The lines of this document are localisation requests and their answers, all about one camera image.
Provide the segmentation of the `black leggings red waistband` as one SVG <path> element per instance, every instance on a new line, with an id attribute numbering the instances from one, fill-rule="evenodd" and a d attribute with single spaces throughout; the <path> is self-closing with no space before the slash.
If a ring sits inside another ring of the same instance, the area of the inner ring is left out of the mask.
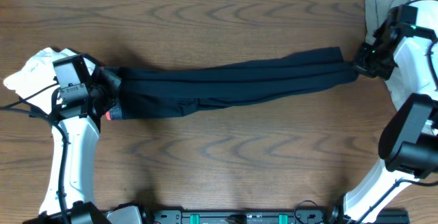
<path id="1" fill-rule="evenodd" d="M 328 90 L 358 78 L 338 47 L 207 69 L 156 71 L 113 66 L 110 70 L 122 80 L 116 104 L 105 115 L 111 121 L 177 118 L 253 105 Z"/>

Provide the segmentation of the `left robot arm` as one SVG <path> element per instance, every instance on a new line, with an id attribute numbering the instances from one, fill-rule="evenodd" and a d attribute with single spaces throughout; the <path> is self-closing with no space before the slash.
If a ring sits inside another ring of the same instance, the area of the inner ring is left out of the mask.
<path id="1" fill-rule="evenodd" d="M 114 106 L 121 80 L 99 67 L 89 71 L 83 55 L 53 63 L 60 85 L 51 95 L 54 141 L 49 187 L 32 223 L 142 223 L 132 203 L 102 211 L 94 204 L 94 156 L 101 117 Z"/>

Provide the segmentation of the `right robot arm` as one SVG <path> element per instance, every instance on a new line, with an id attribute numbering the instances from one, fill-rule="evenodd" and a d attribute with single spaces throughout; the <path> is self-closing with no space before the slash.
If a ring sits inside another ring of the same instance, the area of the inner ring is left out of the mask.
<path id="1" fill-rule="evenodd" d="M 353 68 L 388 80 L 401 72 L 407 99 L 383 130 L 376 164 L 353 190 L 339 198 L 326 223 L 408 223 L 406 212 L 385 206 L 405 188 L 436 187 L 425 178 L 437 172 L 437 0 L 413 0 L 390 9 L 363 43 Z"/>

